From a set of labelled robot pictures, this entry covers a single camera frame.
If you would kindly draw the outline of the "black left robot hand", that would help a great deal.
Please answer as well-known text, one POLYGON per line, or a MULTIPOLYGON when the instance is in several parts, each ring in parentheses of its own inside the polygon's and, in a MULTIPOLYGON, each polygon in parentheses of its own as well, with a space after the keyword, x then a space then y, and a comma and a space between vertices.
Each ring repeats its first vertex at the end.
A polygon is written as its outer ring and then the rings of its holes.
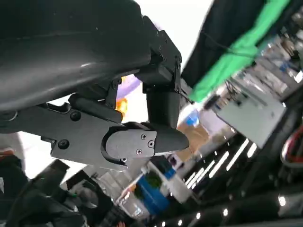
POLYGON ((182 57, 133 0, 3 0, 0 131, 111 170, 189 146, 177 130, 182 57))

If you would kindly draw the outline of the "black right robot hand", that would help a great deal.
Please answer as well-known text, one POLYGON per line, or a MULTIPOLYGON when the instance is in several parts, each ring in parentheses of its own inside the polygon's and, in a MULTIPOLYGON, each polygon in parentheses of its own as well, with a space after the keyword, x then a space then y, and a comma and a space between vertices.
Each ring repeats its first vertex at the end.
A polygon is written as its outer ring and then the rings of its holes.
POLYGON ((102 227, 113 208, 96 181, 79 171, 59 183, 67 165, 55 160, 29 180, 21 160, 10 150, 0 155, 0 225, 2 227, 102 227))

